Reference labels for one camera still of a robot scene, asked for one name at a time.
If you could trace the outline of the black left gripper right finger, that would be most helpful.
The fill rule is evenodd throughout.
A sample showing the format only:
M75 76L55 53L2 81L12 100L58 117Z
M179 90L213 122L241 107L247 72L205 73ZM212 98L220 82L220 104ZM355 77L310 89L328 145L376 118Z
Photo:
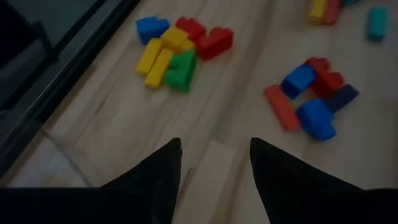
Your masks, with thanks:
M255 185L271 224L333 223L364 190L327 174L261 138L251 138Z

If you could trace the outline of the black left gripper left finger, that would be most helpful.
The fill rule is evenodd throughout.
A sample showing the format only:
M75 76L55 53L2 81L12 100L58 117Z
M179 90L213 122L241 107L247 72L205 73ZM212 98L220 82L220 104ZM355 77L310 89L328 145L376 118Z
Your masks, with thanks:
M138 165L104 184L119 194L113 217L127 224L171 224L181 178L182 143L173 138Z

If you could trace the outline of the blue stud block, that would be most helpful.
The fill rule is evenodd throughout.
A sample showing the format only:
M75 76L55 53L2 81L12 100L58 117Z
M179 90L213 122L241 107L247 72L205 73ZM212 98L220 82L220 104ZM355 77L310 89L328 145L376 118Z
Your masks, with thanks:
M302 104L295 113L304 131L317 141L326 141L336 135L333 113L321 98Z
M313 67L301 65L282 80L280 88L293 100L315 81L315 76Z
M160 37L169 27L170 23L167 19L158 19L155 16L136 21L139 40L144 45L147 45L152 38Z

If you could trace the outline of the purple long block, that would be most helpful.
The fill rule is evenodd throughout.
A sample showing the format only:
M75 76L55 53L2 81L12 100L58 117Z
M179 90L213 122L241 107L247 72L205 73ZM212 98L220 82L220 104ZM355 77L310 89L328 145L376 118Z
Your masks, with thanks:
M333 112L343 109L359 95L359 91L350 84L343 85L333 95L325 99L327 107Z

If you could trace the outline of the green stud block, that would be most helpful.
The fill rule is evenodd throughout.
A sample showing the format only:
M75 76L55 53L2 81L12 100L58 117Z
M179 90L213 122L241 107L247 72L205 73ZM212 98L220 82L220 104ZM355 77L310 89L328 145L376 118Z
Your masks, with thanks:
M164 84L175 90L188 92L196 65L197 58L193 50L174 55L165 73Z

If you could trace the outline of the yellow stud block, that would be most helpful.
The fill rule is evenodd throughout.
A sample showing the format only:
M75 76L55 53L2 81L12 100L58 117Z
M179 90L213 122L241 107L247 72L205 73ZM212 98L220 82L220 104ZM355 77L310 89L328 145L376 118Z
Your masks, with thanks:
M168 28L162 35L163 48L172 50L178 54L188 50L195 50L195 43L189 39L189 34L178 27Z

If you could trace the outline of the black partition panel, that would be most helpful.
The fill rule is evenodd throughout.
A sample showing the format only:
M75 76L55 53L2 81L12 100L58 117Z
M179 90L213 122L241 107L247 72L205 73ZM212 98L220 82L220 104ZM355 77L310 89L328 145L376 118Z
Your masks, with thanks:
M6 0L0 0L0 68L40 40L45 57L55 60L57 55L42 21L28 21Z

